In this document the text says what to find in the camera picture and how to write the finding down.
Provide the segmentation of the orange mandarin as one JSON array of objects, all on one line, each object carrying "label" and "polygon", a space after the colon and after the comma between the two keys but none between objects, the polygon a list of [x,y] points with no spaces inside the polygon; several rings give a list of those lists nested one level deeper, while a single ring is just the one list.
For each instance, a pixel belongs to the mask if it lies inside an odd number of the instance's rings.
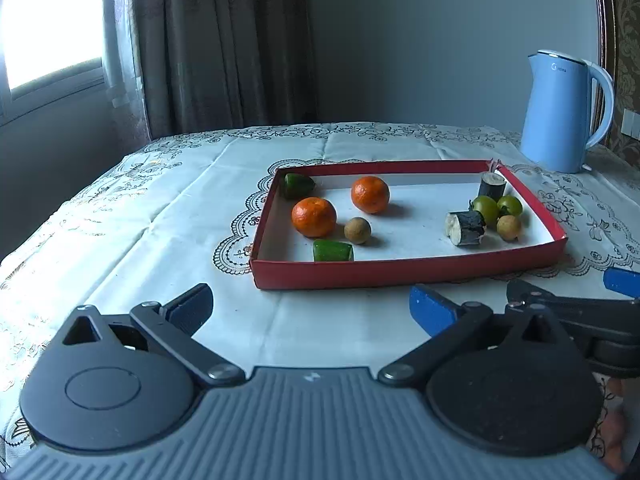
[{"label": "orange mandarin", "polygon": [[352,184],[350,198],[366,214],[379,214],[390,203],[390,188],[379,177],[365,176]]},{"label": "orange mandarin", "polygon": [[334,206],[324,198],[307,197],[297,202],[291,211],[292,225],[308,238],[325,237],[333,233],[337,215]]}]

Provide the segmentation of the white embroidered tablecloth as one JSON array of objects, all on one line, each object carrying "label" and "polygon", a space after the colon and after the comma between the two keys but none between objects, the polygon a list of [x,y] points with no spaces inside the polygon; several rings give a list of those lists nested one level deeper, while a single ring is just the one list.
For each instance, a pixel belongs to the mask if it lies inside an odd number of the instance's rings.
[{"label": "white embroidered tablecloth", "polygon": [[262,292],[250,275],[268,188],[282,167],[498,159],[558,220],[556,266],[527,279],[562,295],[605,295],[603,272],[639,266],[639,174],[607,148],[580,174],[535,166],[514,132],[340,122],[172,136],[126,156],[64,203],[1,265],[1,466],[32,449],[23,382],[70,310],[167,301],[198,283],[215,310],[198,340],[244,367],[379,368],[422,341],[405,287]]}]

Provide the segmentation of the white wall socket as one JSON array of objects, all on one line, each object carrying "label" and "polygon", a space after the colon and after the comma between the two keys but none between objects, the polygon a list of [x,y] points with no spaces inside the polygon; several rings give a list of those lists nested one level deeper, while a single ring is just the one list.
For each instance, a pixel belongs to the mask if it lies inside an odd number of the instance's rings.
[{"label": "white wall socket", "polygon": [[620,126],[620,133],[625,136],[630,136],[631,139],[640,140],[640,114],[633,110],[625,108],[623,111],[622,125]]}]

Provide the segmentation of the blue electric kettle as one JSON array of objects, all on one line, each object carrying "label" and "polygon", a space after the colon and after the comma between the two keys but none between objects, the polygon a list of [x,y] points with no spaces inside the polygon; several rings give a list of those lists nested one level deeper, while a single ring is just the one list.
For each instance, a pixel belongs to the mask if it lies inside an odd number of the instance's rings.
[{"label": "blue electric kettle", "polygon": [[[538,50],[529,55],[533,75],[521,137],[521,152],[536,165],[563,174],[582,170],[586,153],[608,133],[614,115],[611,75],[582,58]],[[591,128],[592,87],[603,92],[604,111]]]}]

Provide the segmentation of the brown patterned curtain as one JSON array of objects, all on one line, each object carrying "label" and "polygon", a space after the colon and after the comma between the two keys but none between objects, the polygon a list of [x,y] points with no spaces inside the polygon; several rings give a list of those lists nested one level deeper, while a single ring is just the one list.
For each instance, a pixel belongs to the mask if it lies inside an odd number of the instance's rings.
[{"label": "brown patterned curtain", "polygon": [[103,19],[107,95],[127,151],[317,118],[307,0],[103,0]]}]

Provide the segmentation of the green tomato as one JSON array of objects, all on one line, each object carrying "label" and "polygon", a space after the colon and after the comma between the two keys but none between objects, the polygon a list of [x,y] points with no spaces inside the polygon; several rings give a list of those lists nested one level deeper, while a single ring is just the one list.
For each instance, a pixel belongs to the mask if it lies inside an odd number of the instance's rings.
[{"label": "green tomato", "polygon": [[494,228],[499,218],[499,208],[497,202],[486,195],[479,195],[470,203],[470,209],[482,215],[488,228]]},{"label": "green tomato", "polygon": [[519,217],[523,213],[523,205],[520,200],[513,195],[503,195],[497,202],[499,216]]}]

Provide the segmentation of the tan longan fruit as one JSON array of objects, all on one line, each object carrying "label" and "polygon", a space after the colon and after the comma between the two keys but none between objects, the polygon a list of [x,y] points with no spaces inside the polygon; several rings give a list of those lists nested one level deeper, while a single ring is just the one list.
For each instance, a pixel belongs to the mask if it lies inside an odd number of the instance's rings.
[{"label": "tan longan fruit", "polygon": [[506,242],[517,240],[522,232],[522,222],[517,216],[505,214],[497,221],[496,230],[498,235]]}]

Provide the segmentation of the gilded wooden frame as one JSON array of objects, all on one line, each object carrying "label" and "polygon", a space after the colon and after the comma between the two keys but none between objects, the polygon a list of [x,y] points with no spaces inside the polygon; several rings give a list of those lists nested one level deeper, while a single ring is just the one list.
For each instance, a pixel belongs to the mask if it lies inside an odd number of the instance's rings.
[{"label": "gilded wooden frame", "polygon": [[639,111],[639,0],[596,0],[599,62],[614,81],[611,128],[603,144],[630,166],[639,166],[639,140],[623,132],[626,112]]}]

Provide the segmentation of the green cucumber piece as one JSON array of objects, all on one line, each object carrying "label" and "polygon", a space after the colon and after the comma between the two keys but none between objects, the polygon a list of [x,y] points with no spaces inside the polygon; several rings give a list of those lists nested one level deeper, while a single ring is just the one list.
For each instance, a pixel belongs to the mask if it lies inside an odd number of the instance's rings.
[{"label": "green cucumber piece", "polygon": [[337,240],[315,240],[312,244],[314,262],[341,262],[354,260],[351,244]]},{"label": "green cucumber piece", "polygon": [[315,187],[314,179],[306,174],[288,172],[282,180],[282,195],[287,200],[302,200],[311,196]]}]

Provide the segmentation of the red cardboard tray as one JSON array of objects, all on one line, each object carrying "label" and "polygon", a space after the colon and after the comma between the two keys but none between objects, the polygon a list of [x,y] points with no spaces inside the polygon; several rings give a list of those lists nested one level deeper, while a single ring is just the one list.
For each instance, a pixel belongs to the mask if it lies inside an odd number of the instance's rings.
[{"label": "red cardboard tray", "polygon": [[[522,206],[523,232],[506,242],[489,230],[476,246],[456,246],[446,237],[447,214],[468,208],[485,171],[506,179],[506,194]],[[334,240],[348,220],[359,216],[350,188],[361,177],[381,178],[390,188],[390,206],[368,221],[372,236],[354,248],[349,261],[317,262],[312,241],[296,231],[294,206],[281,188],[288,169],[273,178],[250,253],[250,270],[263,290],[327,289],[437,283],[482,278],[552,266],[567,236],[535,194],[495,160],[395,160],[297,166],[314,180],[314,192],[337,213]]]}]

